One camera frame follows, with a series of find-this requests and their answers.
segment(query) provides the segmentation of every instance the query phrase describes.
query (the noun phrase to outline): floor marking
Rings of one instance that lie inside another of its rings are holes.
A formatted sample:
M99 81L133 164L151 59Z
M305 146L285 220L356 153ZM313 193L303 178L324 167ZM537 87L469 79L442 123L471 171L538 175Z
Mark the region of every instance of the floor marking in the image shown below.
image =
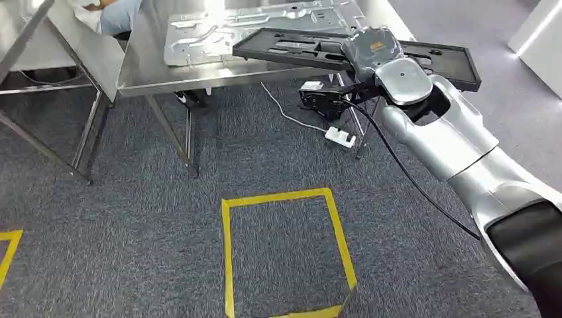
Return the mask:
M235 318L234 316L234 285L233 285L233 271L232 271L232 242L230 233L230 208L243 207L246 205L257 205L270 202L287 201L295 199L304 199L308 197L324 197L326 206L330 214L333 230L336 238L339 255L345 271L347 285L349 286L349 294L345 298L344 304L347 303L349 295L357 285L357 278L351 263L351 257L343 235L341 222L337 214L332 191L327 187L317 189L309 189L302 191L283 192L268 195L259 195L256 197L241 197L238 199L222 200L221 201L221 216L223 219L223 232L225 238L225 312L228 318ZM343 305L336 305L333 307L320 309L316 311L308 311L303 313L288 313L286 315L275 316L272 318L334 318L339 315Z
M8 244L8 249L6 249L6 254L4 254L4 258L2 259L2 263L0 263L0 288L2 288L2 284L4 284L6 274L8 274L8 268L10 268L12 258L16 253L16 248L19 243L19 239L21 238L22 232L23 230L16 230L0 233L0 240L10 241L10 243Z

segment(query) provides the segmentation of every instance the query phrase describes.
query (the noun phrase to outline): metal frame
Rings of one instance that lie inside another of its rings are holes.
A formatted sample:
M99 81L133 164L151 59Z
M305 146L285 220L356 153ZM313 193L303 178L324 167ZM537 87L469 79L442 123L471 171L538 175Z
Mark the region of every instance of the metal frame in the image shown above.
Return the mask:
M144 98L146 98L146 101L150 105L152 112L156 116L156 120L160 123L160 125L162 125L162 128L168 136L168 139L170 139L170 141L174 145L174 148L176 149L180 160L184 163L185 167L189 168L191 164L191 126L193 120L192 110L189 107L186 107L186 140L185 146L182 146L180 140L178 139L178 136L174 132L174 129L170 125L170 122L166 118L166 115L162 111L162 108L160 108L159 104L154 99L154 96L146 95Z
M343 81L343 77L342 77L341 73L337 73L336 78L337 78L338 84L341 87L344 87L345 82ZM329 75L329 79L330 79L330 81L333 81L333 74ZM377 99L376 107L374 108L371 116L374 115L374 112L378 108L378 103L380 103L380 98ZM365 137L366 137L366 134L367 134L368 129L370 128L371 124L368 123L366 129L363 130L363 127L361 126L361 122L359 121L359 118L357 117L357 113L355 112L355 109L352 108L352 107L349 107L347 110L349 111L349 115L351 116L351 118L353 120L353 123L355 124L357 134L359 134L359 136L361 138L361 141L359 142L359 148L357 149L357 153L355 154L355 159L361 159L361 152L362 152L363 148L367 147L367 143L365 142Z
M95 120L95 116L97 114L97 110L98 110L99 104L101 103L101 100L104 96L104 93L103 93L103 90L100 88L99 84L95 81L94 77L90 74L90 72L84 66L84 63L82 63L82 61L80 60L80 57L76 54L74 49L72 49L72 47L70 46L68 41L62 36L62 34L59 32L59 30L56 28L56 26L52 23L52 21L48 17L45 17L46 12L48 11L49 8L50 8L50 5L45 9L45 12L42 12L43 15L42 15L41 18L38 18L39 20L38 20L37 24L40 23L41 19L44 19L43 21L44 21L44 24L45 24L46 28L48 30L50 30L55 35L55 37L58 39L59 43L62 45L64 50L68 53L68 55L76 63L76 66L78 66L80 68L80 70L88 78L91 85L94 86L94 88L96 89L95 100L92 103L88 118L86 120L84 129L83 129L82 134L80 136L80 141L78 142L78 147L76 148L74 158L72 160L72 164L69 164L67 161L62 159L59 155L57 155L57 153L55 153L55 151L53 151L53 149L49 148L47 145L45 145L45 143L41 142L37 137L35 137L29 131L22 128L16 122L14 122L10 118L8 118L8 116L6 116L6 114L1 110L0 110L0 122L7 125L10 129L12 129L14 132L16 132L19 136L21 136L27 142L29 142L32 146L34 146L39 152L41 152L42 154L47 156L49 159L53 160L55 163L57 163L59 166L61 166L63 169L65 169L71 176L73 176L73 177L75 177L79 180L86 181L87 183L90 184L91 183L90 179L88 177L86 177L84 174L82 174L78 170L78 167L80 166L80 162L82 161L84 149L85 149L86 143L88 141L89 134L91 132L91 128L93 126L93 122ZM23 47L25 47L25 43L27 41L29 41L29 39L31 38L31 36L33 34L33 31L35 29L36 29L36 25L34 26L33 30L29 34L26 34L27 39L23 42ZM77 88L77 87L85 87L85 86L89 86L89 84L69 85L69 86L45 85L45 86L35 87L35 89L26 87L24 89L11 90L10 93L28 93L28 92L32 92L32 91L51 91L51 90L57 90L57 89L69 89L69 88Z

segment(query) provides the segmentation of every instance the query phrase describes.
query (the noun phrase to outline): floor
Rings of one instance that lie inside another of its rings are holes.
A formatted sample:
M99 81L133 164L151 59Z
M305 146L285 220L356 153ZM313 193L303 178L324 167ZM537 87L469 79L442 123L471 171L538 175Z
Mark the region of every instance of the floor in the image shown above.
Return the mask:
M505 45L532 10L520 1L392 4L418 40L471 49L483 84L467 98L507 153L562 189L554 164L562 102ZM297 107L302 82L267 85L287 113L322 125ZM77 89L0 97L0 105L71 158L92 98ZM176 100L157 101L180 130L185 115ZM120 99L100 114L82 167L91 186L0 127L0 230L23 229L0 317L224 317L221 199L318 187L333 192L358 281L342 317L538 317L533 300L424 201L378 139L355 160L283 119L259 85L215 89L209 104L195 112L198 178L142 98ZM454 194L395 147L424 188L470 224ZM237 317L320 309L347 296L321 199L233 208L231 235ZM0 257L5 247L0 242Z

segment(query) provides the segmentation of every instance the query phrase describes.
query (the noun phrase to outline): black tray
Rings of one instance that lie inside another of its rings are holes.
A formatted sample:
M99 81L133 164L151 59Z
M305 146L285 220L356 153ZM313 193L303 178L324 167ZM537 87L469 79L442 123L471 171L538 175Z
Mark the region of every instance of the black tray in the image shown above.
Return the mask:
M261 28L233 47L233 55L271 62L353 71L341 52L348 35ZM447 78L461 91L478 91L480 76L468 48L400 41L404 54L415 58L429 74Z

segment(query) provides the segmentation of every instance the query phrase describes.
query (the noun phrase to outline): metal table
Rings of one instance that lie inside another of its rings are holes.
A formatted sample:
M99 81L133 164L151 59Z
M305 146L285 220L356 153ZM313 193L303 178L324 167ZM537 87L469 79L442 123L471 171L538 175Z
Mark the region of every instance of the metal table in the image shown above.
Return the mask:
M172 141L182 162L190 163L191 113L187 110L186 144L181 145L178 137L166 119L154 94L172 93L181 90L209 89L226 85L280 80L284 78L310 77L330 74L330 71L277 64L258 60L248 62L229 61L228 64L214 63L190 67L169 67L164 63L164 44L168 28L168 17L173 14L213 12L217 10L240 9L291 3L284 0L142 0L139 13L129 39L117 89L123 96L146 97L158 122ZM413 36L402 22L388 0L357 0L370 26L388 26L399 40L413 40ZM357 116L356 125L362 135Z
M7 125L10 129L16 132L19 136L28 141L39 152L43 153L49 159L59 164L63 169L69 172L72 176L89 182L89 179L78 170L82 154L97 113L98 106L103 92L93 76L86 69L76 52L72 49L66 39L60 34L56 26L49 20L47 14L54 4L54 0L43 1L27 1L27 0L6 0L0 2L0 83L5 79L6 75L10 72L13 65L24 52L27 42L31 39L35 30L44 25L63 46L64 50L74 60L76 65L85 74L90 84L97 90L95 101L91 106L89 116L87 118L85 127L80 137L80 142L76 149L72 163L68 163L55 153L51 148L47 147L43 142L36 138L26 129L22 128L12 119L10 119L5 112L0 110L0 122ZM84 87L89 84L78 84L72 87ZM8 93L26 93L29 91L50 91L67 87L56 87L53 85L45 85L41 87L27 87L26 89L9 91Z

